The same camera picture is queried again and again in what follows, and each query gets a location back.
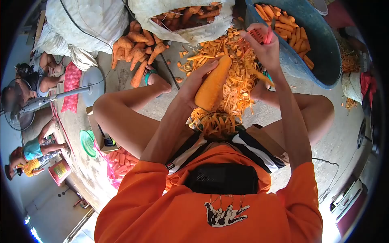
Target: hand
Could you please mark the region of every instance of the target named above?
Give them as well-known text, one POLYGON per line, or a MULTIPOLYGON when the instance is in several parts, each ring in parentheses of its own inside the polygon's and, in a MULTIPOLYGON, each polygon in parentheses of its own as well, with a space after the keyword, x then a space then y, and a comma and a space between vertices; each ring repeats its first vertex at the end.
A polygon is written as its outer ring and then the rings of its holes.
MULTIPOLYGON (((258 29, 261 34, 264 36, 267 35, 268 27, 262 23, 251 24, 247 30, 258 29)), ((261 45, 258 43, 250 34, 246 31, 240 31, 240 35, 250 44, 254 49, 255 54, 257 55, 258 60, 262 63, 267 70, 276 70, 280 68, 280 45, 278 43, 278 38, 273 34, 273 38, 270 41, 270 44, 261 45)))
POLYGON ((247 205, 242 209, 234 210, 232 209, 232 205, 229 205, 227 207, 227 210, 223 211, 222 208, 215 210, 210 203, 204 203, 204 206, 207 208, 208 224, 212 227, 228 226, 236 222, 242 221, 244 219, 247 219, 248 218, 247 215, 241 215, 241 216, 238 215, 243 213, 250 207, 249 205, 247 205))
POLYGON ((181 102, 187 104, 192 110, 197 108, 197 105, 195 105, 195 96, 205 80, 206 74, 217 67, 220 58, 221 56, 208 60, 203 66, 196 69, 180 88, 176 97, 179 98, 181 102))

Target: yellow shirt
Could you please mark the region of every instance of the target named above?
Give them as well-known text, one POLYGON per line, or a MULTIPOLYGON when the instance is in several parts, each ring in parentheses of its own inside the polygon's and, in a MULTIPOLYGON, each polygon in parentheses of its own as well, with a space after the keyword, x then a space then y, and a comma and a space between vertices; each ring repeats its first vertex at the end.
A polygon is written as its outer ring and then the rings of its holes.
POLYGON ((19 164, 18 167, 22 168, 26 176, 31 177, 34 175, 32 171, 39 167, 39 161, 38 159, 32 159, 26 165, 19 164))

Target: red mesh bag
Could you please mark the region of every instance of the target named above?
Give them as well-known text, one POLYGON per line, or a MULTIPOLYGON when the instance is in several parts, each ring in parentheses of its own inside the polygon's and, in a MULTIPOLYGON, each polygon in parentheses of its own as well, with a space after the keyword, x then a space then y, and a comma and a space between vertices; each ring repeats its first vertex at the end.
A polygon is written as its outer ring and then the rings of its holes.
MULTIPOLYGON (((65 70, 64 91, 70 91, 80 87, 80 78, 82 71, 79 70, 73 62, 70 62, 65 70)), ((63 99, 61 112, 70 110, 74 114, 77 113, 78 94, 66 96, 63 99)))

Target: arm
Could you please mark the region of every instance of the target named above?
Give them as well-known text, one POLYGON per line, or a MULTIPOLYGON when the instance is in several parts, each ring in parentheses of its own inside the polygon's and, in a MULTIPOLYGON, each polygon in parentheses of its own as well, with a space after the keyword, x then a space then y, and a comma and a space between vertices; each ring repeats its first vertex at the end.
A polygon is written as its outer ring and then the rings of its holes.
POLYGON ((188 117, 197 107, 194 99, 196 92, 203 82, 203 76, 217 67, 219 59, 215 58, 211 60, 201 68, 195 70, 187 78, 185 84, 169 105, 157 131, 143 151, 140 160, 161 164, 167 162, 188 117))
MULTIPOLYGON (((258 29, 265 35, 267 28, 264 24, 252 24, 247 30, 258 29)), ((303 116, 281 70, 278 38, 274 35, 270 44, 261 45, 246 32, 242 31, 241 35, 250 43, 273 79, 279 98, 285 149, 293 172, 299 165, 312 162, 312 152, 303 116)))

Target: pile of carrot peels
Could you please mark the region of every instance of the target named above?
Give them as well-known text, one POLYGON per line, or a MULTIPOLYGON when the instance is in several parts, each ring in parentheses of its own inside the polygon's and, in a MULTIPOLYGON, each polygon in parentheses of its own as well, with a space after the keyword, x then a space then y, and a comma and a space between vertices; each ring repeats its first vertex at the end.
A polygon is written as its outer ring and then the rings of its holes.
POLYGON ((242 116, 246 108, 255 104, 250 92, 255 86, 255 79, 259 78, 267 82, 267 77, 259 72, 259 66, 254 61, 256 56, 252 48, 244 48, 239 45, 240 40, 237 29, 230 28, 226 35, 214 41, 201 43, 198 53, 187 58, 188 62, 180 65, 180 70, 189 76, 194 70, 201 67, 209 59, 229 55, 232 65, 229 70, 226 84, 223 86, 223 98, 216 113, 197 108, 190 119, 192 128, 198 128, 205 137, 226 138, 236 133, 236 126, 242 123, 242 116))

